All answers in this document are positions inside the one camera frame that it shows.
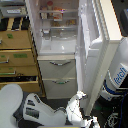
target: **refrigerator drawer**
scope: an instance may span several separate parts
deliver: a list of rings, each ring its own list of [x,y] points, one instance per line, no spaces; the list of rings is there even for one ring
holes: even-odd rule
[[[18,66],[18,67],[0,67],[0,77],[16,77],[16,76],[37,76],[38,71],[34,66]]]
[[[3,17],[23,17],[27,15],[25,6],[0,7]]]
[[[76,79],[43,80],[48,99],[71,98],[77,92]]]
[[[2,31],[0,32],[0,49],[31,48],[28,31]]]
[[[33,54],[30,49],[27,50],[1,50],[1,66],[29,66],[34,65]]]
[[[76,78],[75,60],[39,60],[42,79]]]

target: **freezer drawer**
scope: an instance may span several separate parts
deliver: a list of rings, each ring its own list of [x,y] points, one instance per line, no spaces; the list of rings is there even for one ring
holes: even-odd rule
[[[0,77],[37,76],[36,65],[24,67],[0,67]]]
[[[25,6],[0,7],[4,17],[24,17],[27,15]]]
[[[31,49],[27,50],[1,50],[1,66],[28,66],[34,65],[34,59]]]
[[[71,98],[77,92],[76,79],[43,80],[48,99]]]
[[[76,78],[75,60],[39,60],[42,79]]]
[[[40,87],[38,81],[28,81],[28,82],[3,82],[0,83],[0,89],[7,84],[18,84],[25,92],[40,92]]]
[[[2,31],[0,32],[0,49],[31,48],[28,31]]]

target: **white robot body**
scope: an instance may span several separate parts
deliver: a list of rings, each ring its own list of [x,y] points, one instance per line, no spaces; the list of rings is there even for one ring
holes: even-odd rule
[[[122,90],[127,88],[121,88],[121,85],[128,74],[128,38],[124,38],[112,60],[106,75],[106,82],[104,83],[101,96],[107,101],[111,101],[113,98],[120,97],[124,93]]]
[[[45,126],[64,126],[66,113],[53,110],[44,104],[36,94],[29,94],[24,104],[23,117],[25,120],[38,122]]]

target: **white refrigerator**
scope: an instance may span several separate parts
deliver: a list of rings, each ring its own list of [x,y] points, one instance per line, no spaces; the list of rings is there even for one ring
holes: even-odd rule
[[[82,91],[88,98],[80,105],[90,115],[122,38],[111,0],[25,2],[47,98]]]

